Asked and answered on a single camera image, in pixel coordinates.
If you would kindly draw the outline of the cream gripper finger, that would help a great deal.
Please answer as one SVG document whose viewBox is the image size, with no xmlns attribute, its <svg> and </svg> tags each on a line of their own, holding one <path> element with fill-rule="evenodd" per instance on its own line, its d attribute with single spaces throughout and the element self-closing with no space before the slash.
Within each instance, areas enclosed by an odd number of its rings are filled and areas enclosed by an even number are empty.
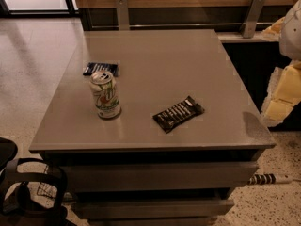
<svg viewBox="0 0 301 226">
<path fill-rule="evenodd" d="M 284 17 L 278 19 L 271 26 L 264 29 L 262 31 L 262 34 L 265 35 L 265 36 L 267 36 L 267 35 L 278 36 L 280 34 L 280 31 L 281 31 L 284 20 L 285 20 Z"/>
<path fill-rule="evenodd" d="M 283 123 L 301 102 L 301 61 L 292 60 L 284 69 L 275 67 L 261 106 L 261 121 L 267 127 Z"/>
</svg>

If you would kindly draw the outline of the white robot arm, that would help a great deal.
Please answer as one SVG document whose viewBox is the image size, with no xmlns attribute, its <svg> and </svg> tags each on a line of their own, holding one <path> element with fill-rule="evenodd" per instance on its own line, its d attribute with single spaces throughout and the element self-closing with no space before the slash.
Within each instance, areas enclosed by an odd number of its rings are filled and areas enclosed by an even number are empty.
<svg viewBox="0 0 301 226">
<path fill-rule="evenodd" d="M 284 69 L 274 68 L 261 106 L 261 121 L 276 127 L 301 102 L 301 0 L 261 35 L 265 40 L 277 40 L 279 52 L 291 60 Z"/>
</svg>

